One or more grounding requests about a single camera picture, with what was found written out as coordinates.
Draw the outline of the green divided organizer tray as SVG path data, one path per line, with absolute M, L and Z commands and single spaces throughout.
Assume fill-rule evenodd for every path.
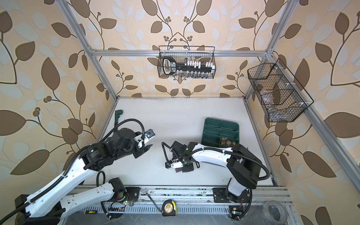
M 220 138 L 226 137 L 239 144 L 240 126 L 236 122 L 220 120 L 216 118 L 206 118 L 204 121 L 201 144 L 216 148 L 226 148 L 220 145 Z

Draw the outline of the brown argyle sock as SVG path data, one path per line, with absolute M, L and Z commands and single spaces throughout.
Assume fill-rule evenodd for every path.
M 237 143 L 235 141 L 231 141 L 227 139 L 226 137 L 220 138 L 220 145 L 221 146 L 227 146 L 227 147 L 234 147 Z

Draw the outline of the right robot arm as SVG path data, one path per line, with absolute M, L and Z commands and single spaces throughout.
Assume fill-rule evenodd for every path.
M 216 148 L 197 142 L 184 145 L 175 141 L 171 146 L 164 142 L 161 145 L 167 169 L 180 169 L 187 173 L 194 171 L 194 165 L 199 168 L 201 162 L 226 167 L 232 175 L 226 192 L 234 197 L 239 197 L 246 189 L 257 188 L 259 181 L 267 180 L 271 175 L 261 160 L 241 144 Z

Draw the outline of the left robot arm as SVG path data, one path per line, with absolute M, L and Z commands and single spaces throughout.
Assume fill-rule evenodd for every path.
M 18 225 L 57 225 L 67 216 L 97 202 L 119 201 L 126 197 L 120 178 L 110 179 L 95 188 L 75 195 L 70 192 L 90 176 L 100 175 L 114 161 L 146 153 L 155 133 L 145 130 L 137 119 L 126 119 L 116 125 L 98 143 L 83 147 L 58 177 L 31 195 L 16 198 L 16 209 L 1 219 L 5 223 L 17 215 Z

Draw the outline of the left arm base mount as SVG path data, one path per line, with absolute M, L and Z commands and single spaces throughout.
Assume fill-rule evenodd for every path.
M 139 187 L 127 187 L 124 191 L 115 194 L 110 200 L 102 201 L 100 203 L 101 209 L 109 220 L 115 220 L 138 201 L 139 195 Z

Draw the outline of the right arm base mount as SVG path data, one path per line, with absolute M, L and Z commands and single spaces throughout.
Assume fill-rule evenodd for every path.
M 226 188 L 215 187 L 212 189 L 215 203 L 236 203 L 236 205 L 229 207 L 229 218 L 234 221 L 240 221 L 252 204 L 253 192 L 252 189 L 246 188 L 240 196 L 235 196 Z

